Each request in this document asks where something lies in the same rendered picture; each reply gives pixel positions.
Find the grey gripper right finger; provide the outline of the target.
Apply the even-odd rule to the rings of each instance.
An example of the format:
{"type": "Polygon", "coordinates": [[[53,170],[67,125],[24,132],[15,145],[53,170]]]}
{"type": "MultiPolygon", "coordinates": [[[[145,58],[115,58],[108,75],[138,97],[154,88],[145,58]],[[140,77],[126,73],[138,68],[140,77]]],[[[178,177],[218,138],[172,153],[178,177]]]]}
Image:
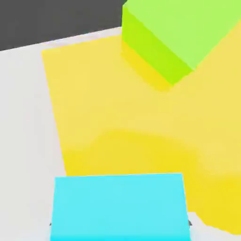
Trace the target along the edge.
{"type": "Polygon", "coordinates": [[[188,220],[191,223],[189,225],[191,241],[207,241],[206,225],[197,214],[195,212],[188,212],[188,220]]]}

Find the large yellow box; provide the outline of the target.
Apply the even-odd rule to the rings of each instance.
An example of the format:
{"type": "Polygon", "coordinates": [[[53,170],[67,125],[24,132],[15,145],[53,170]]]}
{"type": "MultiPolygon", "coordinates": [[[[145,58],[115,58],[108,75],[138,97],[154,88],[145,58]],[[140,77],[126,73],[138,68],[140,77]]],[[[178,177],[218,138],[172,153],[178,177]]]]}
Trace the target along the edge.
{"type": "Polygon", "coordinates": [[[181,172],[188,211],[241,241],[241,21],[176,84],[120,35],[41,55],[67,175],[181,172]]]}

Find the small cyan cube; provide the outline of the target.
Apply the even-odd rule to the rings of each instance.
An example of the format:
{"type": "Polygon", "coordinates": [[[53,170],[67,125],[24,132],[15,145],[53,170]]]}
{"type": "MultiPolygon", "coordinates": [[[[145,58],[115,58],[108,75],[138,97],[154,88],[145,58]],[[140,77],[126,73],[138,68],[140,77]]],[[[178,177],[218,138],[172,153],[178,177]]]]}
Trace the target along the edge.
{"type": "Polygon", "coordinates": [[[191,241],[183,176],[57,177],[50,241],[191,241]]]}

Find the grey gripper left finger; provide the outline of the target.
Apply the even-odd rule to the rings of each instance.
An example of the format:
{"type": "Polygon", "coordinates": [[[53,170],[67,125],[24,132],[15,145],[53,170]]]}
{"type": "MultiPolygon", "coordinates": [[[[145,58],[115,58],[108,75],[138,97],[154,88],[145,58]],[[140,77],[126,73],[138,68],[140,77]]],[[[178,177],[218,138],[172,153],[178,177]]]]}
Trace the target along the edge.
{"type": "Polygon", "coordinates": [[[39,225],[38,241],[50,241],[52,223],[45,223],[39,225]]]}

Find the small lime green cube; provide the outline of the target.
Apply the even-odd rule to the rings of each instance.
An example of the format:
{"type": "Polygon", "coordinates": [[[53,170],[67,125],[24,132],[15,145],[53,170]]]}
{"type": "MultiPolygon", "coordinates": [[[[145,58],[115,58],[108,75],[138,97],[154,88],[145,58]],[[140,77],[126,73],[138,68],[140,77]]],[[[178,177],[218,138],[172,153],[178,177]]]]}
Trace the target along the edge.
{"type": "Polygon", "coordinates": [[[241,20],[241,0],[127,0],[122,38],[167,82],[194,71],[241,20]]]}

